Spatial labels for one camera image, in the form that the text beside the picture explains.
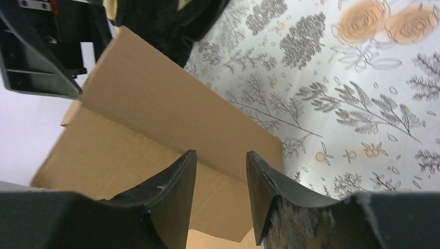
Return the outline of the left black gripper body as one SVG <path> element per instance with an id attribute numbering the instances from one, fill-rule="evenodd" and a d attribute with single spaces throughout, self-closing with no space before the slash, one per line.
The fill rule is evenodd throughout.
<path id="1" fill-rule="evenodd" d="M 102 1 L 14 1 L 14 7 L 49 10 L 56 19 L 63 42 L 93 44 L 98 59 L 111 39 Z"/>

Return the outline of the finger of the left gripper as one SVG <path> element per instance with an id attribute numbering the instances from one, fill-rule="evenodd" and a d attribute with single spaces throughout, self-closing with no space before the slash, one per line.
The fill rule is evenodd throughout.
<path id="1" fill-rule="evenodd" d="M 1 72 L 8 90 L 77 100 L 81 45 L 60 41 L 49 10 L 1 7 Z"/>

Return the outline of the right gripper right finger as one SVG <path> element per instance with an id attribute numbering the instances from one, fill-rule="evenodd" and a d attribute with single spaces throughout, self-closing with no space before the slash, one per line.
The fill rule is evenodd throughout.
<path id="1" fill-rule="evenodd" d="M 439 248 L 439 193 L 358 192 L 335 200 L 246 155 L 262 248 Z"/>

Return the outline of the brown cardboard box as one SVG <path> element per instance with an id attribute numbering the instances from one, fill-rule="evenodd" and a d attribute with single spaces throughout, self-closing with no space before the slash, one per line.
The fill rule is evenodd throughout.
<path id="1" fill-rule="evenodd" d="M 184 152 L 198 156 L 188 248 L 255 248 L 246 153 L 276 169 L 281 143 L 126 27 L 89 74 L 31 181 L 107 199 Z"/>

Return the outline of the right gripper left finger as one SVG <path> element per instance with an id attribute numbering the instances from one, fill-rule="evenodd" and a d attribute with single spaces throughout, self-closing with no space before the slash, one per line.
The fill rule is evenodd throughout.
<path id="1" fill-rule="evenodd" d="M 185 248 L 197 169 L 189 150 L 109 200 L 77 192 L 1 192 L 1 248 Z"/>

